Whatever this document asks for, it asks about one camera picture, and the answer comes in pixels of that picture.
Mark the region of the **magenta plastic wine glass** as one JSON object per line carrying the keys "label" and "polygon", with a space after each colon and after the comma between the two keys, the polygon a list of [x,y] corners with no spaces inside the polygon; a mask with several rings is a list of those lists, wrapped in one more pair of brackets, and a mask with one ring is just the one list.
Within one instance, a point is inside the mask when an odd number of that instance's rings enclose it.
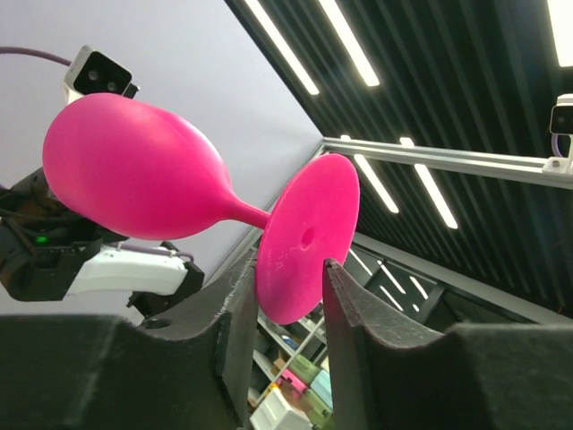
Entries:
{"label": "magenta plastic wine glass", "polygon": [[223,220],[259,228],[256,296],[278,324],[321,301],[322,266],[346,259],[358,219],[359,178],[346,157],[311,160],[263,211],[235,194],[224,160],[197,128],[112,93],[66,106],[47,129],[42,162],[63,205],[126,237],[180,239]]}

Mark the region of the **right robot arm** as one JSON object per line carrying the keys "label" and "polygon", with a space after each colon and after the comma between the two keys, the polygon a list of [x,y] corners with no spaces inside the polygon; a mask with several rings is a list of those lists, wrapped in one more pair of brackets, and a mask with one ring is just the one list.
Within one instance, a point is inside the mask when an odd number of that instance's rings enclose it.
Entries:
{"label": "right robot arm", "polygon": [[15,300],[127,291],[127,306],[150,318],[199,292],[204,277],[193,256],[172,243],[132,245],[68,209],[42,169],[1,189],[1,285]]}

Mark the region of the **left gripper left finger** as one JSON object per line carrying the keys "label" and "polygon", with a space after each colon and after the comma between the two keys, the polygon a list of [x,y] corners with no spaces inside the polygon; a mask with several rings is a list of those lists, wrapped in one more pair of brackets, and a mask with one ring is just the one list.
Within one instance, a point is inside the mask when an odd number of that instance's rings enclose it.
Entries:
{"label": "left gripper left finger", "polygon": [[4,429],[237,429],[258,316],[253,252],[164,313],[6,315]]}

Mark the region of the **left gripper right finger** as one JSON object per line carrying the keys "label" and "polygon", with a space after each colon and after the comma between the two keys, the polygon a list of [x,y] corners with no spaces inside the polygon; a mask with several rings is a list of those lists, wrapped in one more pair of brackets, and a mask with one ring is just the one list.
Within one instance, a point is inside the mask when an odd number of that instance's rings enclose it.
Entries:
{"label": "left gripper right finger", "polygon": [[434,331],[323,266],[339,429],[569,429],[572,328],[462,323]]}

